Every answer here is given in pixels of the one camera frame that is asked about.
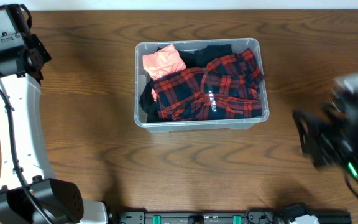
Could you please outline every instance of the plastic bin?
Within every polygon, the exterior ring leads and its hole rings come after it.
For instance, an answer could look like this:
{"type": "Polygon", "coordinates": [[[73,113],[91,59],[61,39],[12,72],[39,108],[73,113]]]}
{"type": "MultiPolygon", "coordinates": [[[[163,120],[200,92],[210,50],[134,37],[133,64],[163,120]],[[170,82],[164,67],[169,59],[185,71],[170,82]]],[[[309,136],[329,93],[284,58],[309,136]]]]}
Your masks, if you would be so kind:
{"type": "Polygon", "coordinates": [[[245,49],[250,48],[254,52],[254,55],[256,56],[256,59],[259,63],[259,67],[263,72],[259,42],[253,38],[139,43],[135,48],[135,122],[139,127],[147,128],[147,130],[149,130],[150,132],[218,128],[246,129],[252,127],[256,123],[264,122],[267,120],[267,118],[269,118],[270,113],[269,106],[267,104],[265,80],[263,80],[259,86],[259,100],[262,102],[263,111],[263,114],[261,116],[248,119],[223,119],[213,121],[170,121],[161,123],[146,123],[147,113],[145,113],[139,106],[140,96],[146,86],[146,83],[149,81],[146,80],[147,72],[143,69],[142,56],[152,54],[157,51],[157,48],[164,48],[170,44],[174,44],[177,50],[184,50],[189,52],[203,49],[209,44],[231,44],[234,53],[241,53],[245,51],[245,49]]]}

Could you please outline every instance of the white wall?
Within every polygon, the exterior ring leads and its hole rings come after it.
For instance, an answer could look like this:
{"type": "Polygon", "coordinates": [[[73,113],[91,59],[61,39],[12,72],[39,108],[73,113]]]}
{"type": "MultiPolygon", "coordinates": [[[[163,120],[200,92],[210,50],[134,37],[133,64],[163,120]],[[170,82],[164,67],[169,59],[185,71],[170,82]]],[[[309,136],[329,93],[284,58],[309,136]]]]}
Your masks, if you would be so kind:
{"type": "Polygon", "coordinates": [[[30,10],[358,9],[358,0],[0,0],[30,10]]]}

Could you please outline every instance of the wood grain surface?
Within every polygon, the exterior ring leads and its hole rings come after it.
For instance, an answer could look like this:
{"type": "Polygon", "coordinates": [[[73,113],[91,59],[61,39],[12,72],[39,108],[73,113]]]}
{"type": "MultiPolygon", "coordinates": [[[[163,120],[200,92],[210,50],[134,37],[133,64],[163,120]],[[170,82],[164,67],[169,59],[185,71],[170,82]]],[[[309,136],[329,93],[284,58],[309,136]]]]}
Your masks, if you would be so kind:
{"type": "Polygon", "coordinates": [[[52,56],[40,117],[57,178],[116,210],[230,211],[358,201],[342,172],[300,154],[295,108],[318,113],[333,78],[358,72],[358,11],[33,12],[52,56]],[[270,117],[248,130],[151,134],[134,122],[139,42],[253,37],[270,117]]]}

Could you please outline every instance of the green strip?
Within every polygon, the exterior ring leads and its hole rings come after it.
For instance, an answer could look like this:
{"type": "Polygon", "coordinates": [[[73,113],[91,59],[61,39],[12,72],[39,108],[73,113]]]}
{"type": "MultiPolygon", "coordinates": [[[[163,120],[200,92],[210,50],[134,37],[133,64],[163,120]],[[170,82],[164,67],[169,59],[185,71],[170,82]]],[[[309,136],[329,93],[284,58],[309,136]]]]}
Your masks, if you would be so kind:
{"type": "Polygon", "coordinates": [[[348,163],[347,166],[349,167],[349,169],[351,170],[354,178],[358,179],[358,174],[356,172],[356,170],[354,169],[353,165],[351,163],[348,163]]]}
{"type": "Polygon", "coordinates": [[[161,224],[161,216],[153,215],[153,224],[161,224]]]}
{"type": "Polygon", "coordinates": [[[233,216],[233,224],[241,224],[241,216],[240,215],[233,216]]]}

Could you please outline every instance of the plaid shirt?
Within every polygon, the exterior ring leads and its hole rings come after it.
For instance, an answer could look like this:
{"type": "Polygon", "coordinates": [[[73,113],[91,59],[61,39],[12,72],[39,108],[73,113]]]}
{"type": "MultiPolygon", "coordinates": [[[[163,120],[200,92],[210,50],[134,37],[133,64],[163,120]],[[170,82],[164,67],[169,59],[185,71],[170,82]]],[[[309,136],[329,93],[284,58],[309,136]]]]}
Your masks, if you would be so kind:
{"type": "Polygon", "coordinates": [[[264,79],[251,49],[165,75],[151,83],[163,121],[241,119],[262,115],[264,79]]]}

